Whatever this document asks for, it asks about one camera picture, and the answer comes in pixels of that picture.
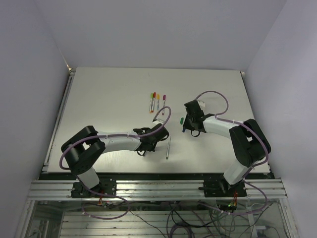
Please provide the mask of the red marker pen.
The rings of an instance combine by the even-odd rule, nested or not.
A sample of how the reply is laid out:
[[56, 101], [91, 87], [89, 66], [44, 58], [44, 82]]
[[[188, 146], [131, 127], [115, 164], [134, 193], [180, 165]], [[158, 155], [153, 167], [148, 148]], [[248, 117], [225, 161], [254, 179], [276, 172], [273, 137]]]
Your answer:
[[155, 103], [156, 103], [156, 92], [152, 94], [151, 113], [153, 113], [155, 110]]

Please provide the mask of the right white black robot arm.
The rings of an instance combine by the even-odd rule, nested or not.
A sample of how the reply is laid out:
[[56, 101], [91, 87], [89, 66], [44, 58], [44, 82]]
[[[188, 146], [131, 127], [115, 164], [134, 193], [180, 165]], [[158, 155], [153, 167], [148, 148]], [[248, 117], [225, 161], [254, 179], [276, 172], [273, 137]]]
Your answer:
[[184, 106], [187, 113], [184, 130], [196, 131], [196, 137], [201, 133], [214, 133], [231, 140], [236, 160], [224, 172], [224, 181], [218, 184], [219, 192], [230, 196], [236, 190], [235, 184], [244, 179], [258, 161], [267, 159], [271, 152], [268, 140], [254, 119], [240, 122], [204, 114], [198, 100], [192, 100]]

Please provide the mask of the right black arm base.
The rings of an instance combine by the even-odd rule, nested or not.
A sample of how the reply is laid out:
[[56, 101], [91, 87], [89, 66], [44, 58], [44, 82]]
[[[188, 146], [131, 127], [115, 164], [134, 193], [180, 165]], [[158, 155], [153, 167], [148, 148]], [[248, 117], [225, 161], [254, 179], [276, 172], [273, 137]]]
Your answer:
[[240, 181], [230, 185], [225, 179], [205, 180], [198, 190], [204, 192], [205, 197], [246, 197], [246, 187]]

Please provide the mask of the yellow marker pen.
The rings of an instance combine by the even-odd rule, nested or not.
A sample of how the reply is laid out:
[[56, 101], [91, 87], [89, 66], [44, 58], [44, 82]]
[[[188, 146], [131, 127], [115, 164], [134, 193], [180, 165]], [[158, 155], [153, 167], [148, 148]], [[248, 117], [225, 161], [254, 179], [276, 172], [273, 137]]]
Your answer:
[[160, 110], [160, 105], [159, 105], [160, 95], [159, 94], [156, 95], [156, 100], [157, 100], [157, 112], [158, 112]]

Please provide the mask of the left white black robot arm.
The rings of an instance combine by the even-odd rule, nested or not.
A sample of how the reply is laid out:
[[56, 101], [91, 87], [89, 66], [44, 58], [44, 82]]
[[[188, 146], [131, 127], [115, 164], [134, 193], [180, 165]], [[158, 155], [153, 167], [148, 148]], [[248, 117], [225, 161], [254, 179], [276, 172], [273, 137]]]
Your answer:
[[158, 121], [154, 122], [153, 127], [108, 134], [101, 133], [90, 125], [62, 145], [62, 158], [68, 164], [67, 169], [84, 185], [84, 192], [90, 197], [95, 197], [103, 189], [93, 168], [100, 155], [116, 151], [133, 151], [139, 156], [145, 156], [146, 152], [155, 151], [157, 143], [168, 138], [168, 130]]

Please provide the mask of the light green marker pen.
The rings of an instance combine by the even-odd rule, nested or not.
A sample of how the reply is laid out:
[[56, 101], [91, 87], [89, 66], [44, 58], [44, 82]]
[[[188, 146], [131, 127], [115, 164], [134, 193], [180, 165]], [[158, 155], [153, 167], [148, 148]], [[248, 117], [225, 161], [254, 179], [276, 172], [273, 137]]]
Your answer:
[[150, 109], [149, 109], [149, 112], [152, 113], [152, 108], [153, 108], [153, 99], [154, 99], [154, 94], [151, 93], [151, 98], [150, 98]]

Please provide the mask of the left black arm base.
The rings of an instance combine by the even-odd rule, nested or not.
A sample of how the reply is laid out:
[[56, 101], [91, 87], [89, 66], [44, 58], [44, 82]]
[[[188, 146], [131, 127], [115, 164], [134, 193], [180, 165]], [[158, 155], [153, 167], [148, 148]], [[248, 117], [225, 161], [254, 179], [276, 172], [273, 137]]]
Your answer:
[[[92, 191], [97, 193], [104, 193], [110, 195], [116, 195], [116, 181], [111, 178], [101, 178], [98, 185], [91, 188]], [[71, 190], [71, 197], [72, 198], [92, 198], [98, 197], [97, 194], [91, 193], [86, 189], [81, 181], [75, 182], [73, 184]]]

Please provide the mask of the magenta marker pen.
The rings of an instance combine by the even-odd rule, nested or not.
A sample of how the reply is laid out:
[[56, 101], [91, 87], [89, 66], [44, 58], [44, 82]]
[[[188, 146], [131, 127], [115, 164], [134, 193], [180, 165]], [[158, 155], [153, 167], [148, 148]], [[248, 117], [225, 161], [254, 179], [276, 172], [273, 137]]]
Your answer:
[[162, 110], [162, 115], [164, 116], [164, 114], [165, 114], [165, 109], [164, 109], [164, 107], [165, 107], [165, 102], [166, 102], [166, 95], [164, 94], [163, 95], [163, 99], [162, 99], [162, 103], [163, 103], [163, 110]]

